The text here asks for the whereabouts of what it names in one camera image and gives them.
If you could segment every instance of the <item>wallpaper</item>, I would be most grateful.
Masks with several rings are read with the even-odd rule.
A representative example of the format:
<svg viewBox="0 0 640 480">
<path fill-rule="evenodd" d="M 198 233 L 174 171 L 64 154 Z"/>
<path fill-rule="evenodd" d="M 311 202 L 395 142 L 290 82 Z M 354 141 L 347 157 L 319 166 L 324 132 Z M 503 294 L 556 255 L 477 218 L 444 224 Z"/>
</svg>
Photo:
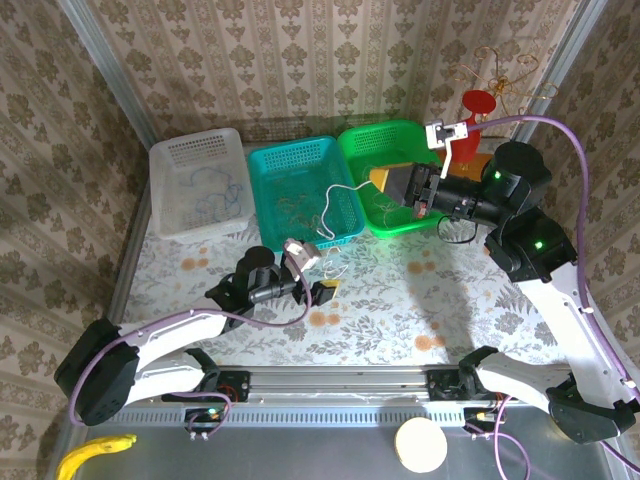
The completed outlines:
<svg viewBox="0 0 640 480">
<path fill-rule="evenodd" d="M 0 2 L 0 479 L 46 468 L 53 373 L 109 305 L 146 168 L 57 4 Z"/>
<path fill-rule="evenodd" d="M 159 138 L 220 126 L 245 141 L 335 134 L 388 118 L 462 118 L 464 63 L 531 92 L 574 0 L 89 0 Z M 528 104 L 505 94 L 511 112 Z M 496 115 L 504 112 L 498 110 Z M 505 130 L 495 129 L 494 134 Z"/>
</svg>

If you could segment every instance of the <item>gold wire decoration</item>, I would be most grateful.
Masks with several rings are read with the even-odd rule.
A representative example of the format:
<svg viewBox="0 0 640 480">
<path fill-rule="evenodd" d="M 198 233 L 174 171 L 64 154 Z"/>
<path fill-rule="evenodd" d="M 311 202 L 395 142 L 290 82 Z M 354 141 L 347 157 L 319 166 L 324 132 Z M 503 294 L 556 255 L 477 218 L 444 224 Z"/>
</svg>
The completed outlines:
<svg viewBox="0 0 640 480">
<path fill-rule="evenodd" d="M 456 80 L 458 82 L 470 82 L 473 80 L 473 77 L 485 82 L 486 83 L 485 90 L 489 92 L 491 95 L 493 95 L 495 99 L 500 100 L 500 105 L 502 105 L 502 109 L 504 110 L 504 113 L 507 116 L 510 116 L 511 114 L 509 113 L 509 110 L 507 109 L 507 106 L 504 103 L 504 98 L 503 98 L 504 95 L 519 95 L 521 97 L 527 97 L 532 99 L 540 98 L 543 100 L 550 100 L 552 98 L 555 98 L 556 95 L 558 95 L 558 86 L 550 82 L 540 83 L 539 88 L 540 88 L 540 91 L 543 93 L 543 95 L 530 95 L 528 93 L 521 92 L 514 88 L 515 84 L 523 81 L 533 72 L 538 70 L 538 68 L 540 67 L 540 61 L 532 54 L 526 53 L 523 55 L 519 55 L 516 58 L 516 61 L 518 62 L 518 64 L 527 67 L 527 70 L 515 80 L 511 80 L 505 74 L 500 73 L 501 71 L 504 71 L 504 69 L 501 69 L 500 51 L 497 48 L 483 45 L 475 49 L 475 51 L 473 52 L 473 56 L 480 61 L 484 61 L 489 57 L 491 53 L 493 53 L 495 57 L 495 72 L 494 72 L 495 76 L 494 77 L 484 78 L 480 76 L 477 72 L 474 72 L 469 65 L 466 65 L 464 63 L 458 63 L 456 65 L 452 65 L 451 67 L 449 67 L 449 76 L 453 80 Z M 518 109 L 518 114 L 523 115 L 527 113 L 527 111 L 528 111 L 528 107 L 520 107 Z"/>
</svg>

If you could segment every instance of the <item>metal frame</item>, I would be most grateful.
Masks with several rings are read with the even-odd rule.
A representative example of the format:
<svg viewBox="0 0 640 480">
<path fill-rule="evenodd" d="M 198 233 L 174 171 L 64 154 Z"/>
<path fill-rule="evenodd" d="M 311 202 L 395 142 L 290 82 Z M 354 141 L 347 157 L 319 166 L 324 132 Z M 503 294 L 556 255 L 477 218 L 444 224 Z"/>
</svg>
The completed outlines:
<svg viewBox="0 0 640 480">
<path fill-rule="evenodd" d="M 543 82 L 558 86 L 562 84 L 606 4 L 607 0 L 582 0 L 578 4 L 567 31 L 549 61 L 549 67 L 540 79 L 540 84 Z M 534 95 L 543 95 L 540 84 L 538 84 Z M 530 113 L 544 115 L 550 102 L 551 99 L 534 98 L 529 105 Z M 528 142 L 537 125 L 533 122 L 521 123 L 513 132 L 511 139 L 518 142 Z"/>
</svg>

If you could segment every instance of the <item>white bracket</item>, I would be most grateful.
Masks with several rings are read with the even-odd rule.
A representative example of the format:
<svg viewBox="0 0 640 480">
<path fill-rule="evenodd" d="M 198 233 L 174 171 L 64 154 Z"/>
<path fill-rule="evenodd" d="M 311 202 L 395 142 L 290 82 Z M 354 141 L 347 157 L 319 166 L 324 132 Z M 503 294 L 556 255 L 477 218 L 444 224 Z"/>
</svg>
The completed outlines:
<svg viewBox="0 0 640 480">
<path fill-rule="evenodd" d="M 469 136 L 467 132 L 467 124 L 465 122 L 452 123 L 451 125 L 444 125 L 442 120 L 436 120 L 432 123 L 425 125 L 425 133 L 427 134 L 427 146 L 430 150 L 447 149 L 447 155 L 444 158 L 442 165 L 442 173 L 440 178 L 443 180 L 447 178 L 447 172 L 449 171 L 449 165 L 451 164 L 451 142 L 456 140 L 462 140 Z"/>
<path fill-rule="evenodd" d="M 504 353 L 494 353 L 480 362 L 476 373 L 482 386 L 503 392 L 549 413 L 547 389 L 569 378 L 567 365 L 530 365 Z"/>
<path fill-rule="evenodd" d="M 190 392 L 203 376 L 202 366 L 188 353 L 166 355 L 138 370 L 125 405 L 169 392 Z"/>
</svg>

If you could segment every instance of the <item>table surface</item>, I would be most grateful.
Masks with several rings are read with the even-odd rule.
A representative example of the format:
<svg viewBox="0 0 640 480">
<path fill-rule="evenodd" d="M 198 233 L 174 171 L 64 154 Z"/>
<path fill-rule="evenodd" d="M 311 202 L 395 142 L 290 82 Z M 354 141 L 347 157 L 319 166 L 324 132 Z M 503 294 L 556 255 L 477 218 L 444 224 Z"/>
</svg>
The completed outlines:
<svg viewBox="0 0 640 480">
<path fill-rule="evenodd" d="M 443 231 L 450 240 L 468 238 L 473 226 L 464 223 L 445 223 Z M 200 346 L 220 365 L 455 363 L 482 345 L 530 363 L 561 361 L 540 315 L 487 256 L 485 234 L 481 227 L 471 244 L 450 245 L 434 230 L 390 239 L 365 230 L 307 274 L 315 281 L 346 268 L 334 300 L 303 323 L 243 325 Z M 255 219 L 244 232 L 191 245 L 161 240 L 149 226 L 123 321 L 188 308 L 254 245 Z M 258 306 L 255 317 L 282 323 L 301 311 L 288 297 Z"/>
</svg>

